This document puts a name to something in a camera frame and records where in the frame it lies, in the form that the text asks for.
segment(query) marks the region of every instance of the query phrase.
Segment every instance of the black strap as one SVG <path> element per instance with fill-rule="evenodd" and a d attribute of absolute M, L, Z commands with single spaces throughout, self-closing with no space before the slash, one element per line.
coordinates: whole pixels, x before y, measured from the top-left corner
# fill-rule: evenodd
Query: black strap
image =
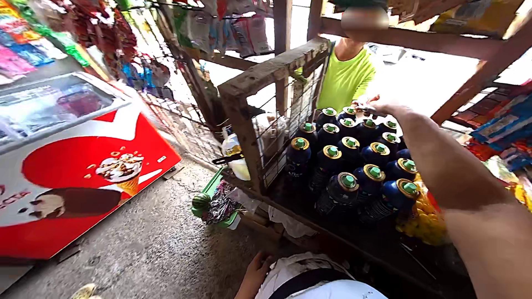
<path fill-rule="evenodd" d="M 269 299 L 286 299 L 291 294 L 315 286 L 320 281 L 353 280 L 349 275 L 331 268 L 317 268 L 292 277 L 278 287 Z"/>

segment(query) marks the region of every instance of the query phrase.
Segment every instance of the hand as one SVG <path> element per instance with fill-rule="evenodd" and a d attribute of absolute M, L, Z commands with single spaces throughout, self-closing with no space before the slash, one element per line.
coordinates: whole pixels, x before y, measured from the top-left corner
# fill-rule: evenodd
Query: hand
<path fill-rule="evenodd" d="M 270 265 L 272 265 L 274 261 L 275 258 L 273 255 L 263 251 L 257 253 L 253 258 L 253 261 L 247 266 L 246 275 L 242 280 L 235 299 L 253 299 L 259 292 L 261 284 L 266 278 L 266 274 L 270 271 Z"/>

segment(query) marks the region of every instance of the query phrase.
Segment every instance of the plastic bag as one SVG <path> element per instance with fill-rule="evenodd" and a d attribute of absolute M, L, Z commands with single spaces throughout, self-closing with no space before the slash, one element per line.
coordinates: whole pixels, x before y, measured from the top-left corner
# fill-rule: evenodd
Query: plastic bag
<path fill-rule="evenodd" d="M 272 206 L 268 207 L 268 215 L 270 216 L 271 221 L 282 223 L 286 229 L 286 233 L 294 238 L 313 236 L 317 233 L 312 228 L 302 224 L 301 222 L 295 220 L 287 214 L 284 214 Z"/>

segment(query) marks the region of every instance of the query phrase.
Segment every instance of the watermelon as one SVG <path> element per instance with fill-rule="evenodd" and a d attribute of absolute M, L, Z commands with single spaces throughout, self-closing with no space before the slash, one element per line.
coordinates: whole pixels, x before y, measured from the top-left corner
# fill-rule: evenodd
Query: watermelon
<path fill-rule="evenodd" d="M 205 193 L 199 193 L 192 198 L 192 206 L 198 210 L 206 210 L 209 208 L 211 197 Z"/>

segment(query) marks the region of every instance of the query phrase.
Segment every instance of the wooden shelf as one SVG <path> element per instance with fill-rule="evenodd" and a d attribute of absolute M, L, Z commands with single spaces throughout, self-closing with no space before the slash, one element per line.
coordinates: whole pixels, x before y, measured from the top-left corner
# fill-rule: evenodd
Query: wooden shelf
<path fill-rule="evenodd" d="M 448 250 L 453 246 L 433 247 L 421 241 L 408 238 L 395 230 L 393 219 L 377 222 L 366 227 L 355 223 L 338 223 L 319 216 L 314 210 L 314 197 L 306 186 L 294 188 L 285 186 L 286 177 L 282 172 L 265 195 L 255 193 L 246 184 L 224 173 L 224 179 L 239 187 L 250 197 L 261 200 L 312 229 L 331 235 L 348 245 L 355 253 L 374 262 L 389 273 L 413 283 L 428 292 L 443 298 L 475 298 L 475 292 L 467 276 L 451 270 L 444 270 Z M 400 242 L 412 248 L 412 254 L 436 277 L 434 280 L 401 247 Z"/>

